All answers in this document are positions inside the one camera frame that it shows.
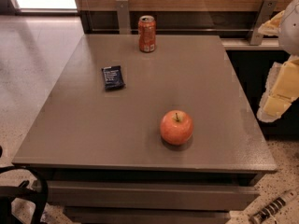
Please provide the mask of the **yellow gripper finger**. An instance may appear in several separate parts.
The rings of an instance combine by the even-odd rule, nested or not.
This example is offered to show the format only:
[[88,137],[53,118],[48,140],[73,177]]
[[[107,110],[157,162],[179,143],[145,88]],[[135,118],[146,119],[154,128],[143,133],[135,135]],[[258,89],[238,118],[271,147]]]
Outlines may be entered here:
[[258,33],[267,36],[280,36],[282,35],[282,28],[285,18],[285,11],[280,11],[270,20],[264,22],[259,28]]
[[280,119],[299,98],[299,57],[291,55],[287,62],[274,62],[269,70],[257,111],[262,122]]

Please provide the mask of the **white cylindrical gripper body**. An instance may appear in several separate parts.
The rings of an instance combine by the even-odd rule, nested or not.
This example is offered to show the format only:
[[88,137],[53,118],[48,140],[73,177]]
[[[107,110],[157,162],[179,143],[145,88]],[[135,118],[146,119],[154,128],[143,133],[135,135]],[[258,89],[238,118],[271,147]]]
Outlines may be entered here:
[[281,18],[279,46],[291,55],[299,55],[299,0],[292,0]]

